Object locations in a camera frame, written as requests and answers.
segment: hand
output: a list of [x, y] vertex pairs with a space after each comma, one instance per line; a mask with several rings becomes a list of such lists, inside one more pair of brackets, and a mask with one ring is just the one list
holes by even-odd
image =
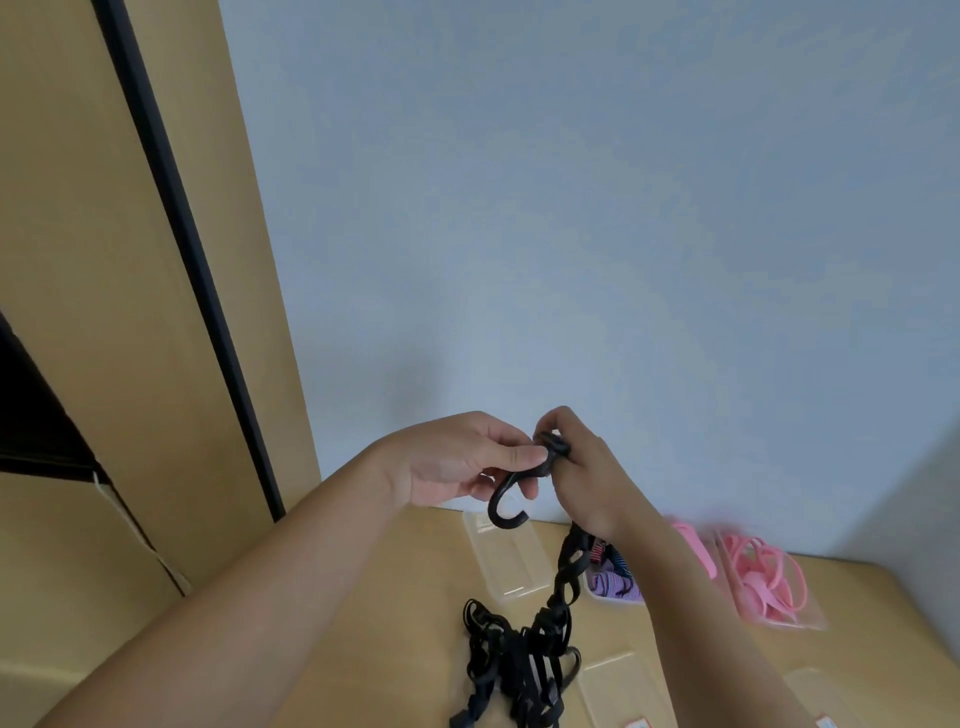
[[[457, 496], [490, 500], [506, 473], [535, 468], [546, 449], [513, 425], [486, 412], [467, 412], [413, 425], [371, 446], [403, 506], [439, 505]], [[537, 497], [537, 480], [519, 483], [528, 498]]]
[[574, 522], [588, 533], [616, 542], [626, 516], [637, 508], [650, 508], [633, 480], [624, 472], [610, 448], [594, 435], [569, 407], [547, 412], [536, 432], [559, 430], [570, 444], [568, 457], [553, 465], [557, 500]]

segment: black bra strap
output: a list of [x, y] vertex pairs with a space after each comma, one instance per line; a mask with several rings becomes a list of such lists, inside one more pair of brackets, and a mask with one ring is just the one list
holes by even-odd
[[[576, 678], [582, 662], [580, 650], [570, 645], [570, 604], [580, 596], [580, 574], [587, 569], [592, 545], [592, 536], [576, 523], [570, 526], [560, 549], [554, 592], [530, 627], [517, 632], [504, 617], [493, 614], [476, 599], [467, 602], [467, 676], [473, 683], [473, 695], [467, 707], [450, 719], [450, 728], [472, 728], [487, 710], [497, 680], [500, 691], [511, 701], [510, 718], [519, 728], [560, 725], [564, 712], [562, 695]], [[567, 586], [571, 590], [569, 602]], [[567, 656], [573, 658], [573, 666], [564, 675], [561, 658]], [[552, 674], [547, 673], [547, 664]]]

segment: left hand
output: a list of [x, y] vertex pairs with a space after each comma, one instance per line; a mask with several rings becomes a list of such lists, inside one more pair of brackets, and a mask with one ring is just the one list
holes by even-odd
[[[546, 449], [520, 429], [486, 412], [467, 412], [413, 425], [371, 446], [372, 455], [402, 506], [439, 505], [457, 496], [490, 500], [506, 473], [535, 468]], [[519, 483], [528, 499], [537, 480]]]

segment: white string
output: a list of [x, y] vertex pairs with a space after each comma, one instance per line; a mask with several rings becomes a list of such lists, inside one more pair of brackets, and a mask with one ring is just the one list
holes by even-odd
[[110, 505], [113, 506], [113, 509], [120, 514], [120, 517], [124, 520], [130, 530], [133, 532], [133, 535], [136, 536], [136, 540], [140, 544], [154, 554], [155, 558], [163, 565], [165, 569], [170, 572], [170, 575], [174, 577], [174, 581], [177, 582], [177, 585], [180, 587], [180, 590], [188, 595], [193, 591], [193, 586], [190, 584], [189, 579], [186, 578], [180, 570], [176, 569], [169, 561], [164, 559], [159, 552], [150, 546], [147, 543], [147, 540], [143, 538], [143, 534], [140, 533], [140, 529], [137, 528], [136, 523], [133, 522], [133, 519], [130, 517], [130, 514], [127, 512], [127, 509], [124, 508], [123, 503], [120, 502], [120, 498], [117, 497], [116, 493], [113, 490], [112, 486], [107, 485], [106, 483], [101, 483], [100, 478], [97, 477], [97, 472], [93, 472], [93, 485], [96, 486], [97, 492], [107, 499]]

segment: pink strap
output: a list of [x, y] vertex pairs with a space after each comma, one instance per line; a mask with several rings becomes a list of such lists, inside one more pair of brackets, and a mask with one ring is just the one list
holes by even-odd
[[715, 579], [717, 575], [717, 565], [714, 564], [713, 559], [710, 558], [710, 554], [707, 551], [707, 547], [704, 546], [704, 542], [702, 542], [700, 537], [697, 536], [697, 530], [689, 523], [684, 523], [681, 521], [674, 522], [673, 527], [676, 528], [680, 535], [686, 539], [686, 542], [690, 544], [690, 548], [692, 548], [693, 552], [697, 554], [697, 558], [700, 559], [700, 563], [703, 564], [704, 569], [707, 570], [707, 576], [709, 576], [711, 579]]
[[[773, 621], [796, 622], [797, 613], [806, 606], [807, 600], [804, 572], [796, 560], [759, 538], [728, 534], [723, 538], [723, 545], [756, 613]], [[796, 574], [795, 586], [801, 591], [799, 599], [794, 599], [784, 575], [787, 560]]]

